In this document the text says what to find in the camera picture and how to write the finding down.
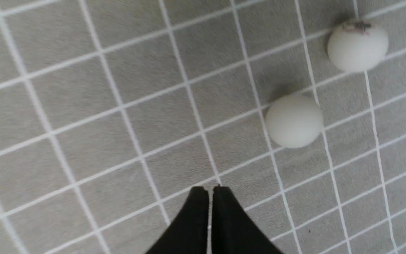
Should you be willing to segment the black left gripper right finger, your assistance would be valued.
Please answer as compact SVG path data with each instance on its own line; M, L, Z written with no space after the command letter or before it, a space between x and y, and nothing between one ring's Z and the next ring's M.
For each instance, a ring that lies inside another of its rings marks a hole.
M281 254L256 226L229 187L213 188L211 222L213 254Z

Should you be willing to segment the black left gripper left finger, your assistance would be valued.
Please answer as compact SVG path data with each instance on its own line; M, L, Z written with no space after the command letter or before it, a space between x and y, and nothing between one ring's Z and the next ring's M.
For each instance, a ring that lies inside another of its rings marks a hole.
M148 254L206 254L209 194L193 187L175 219L148 249Z

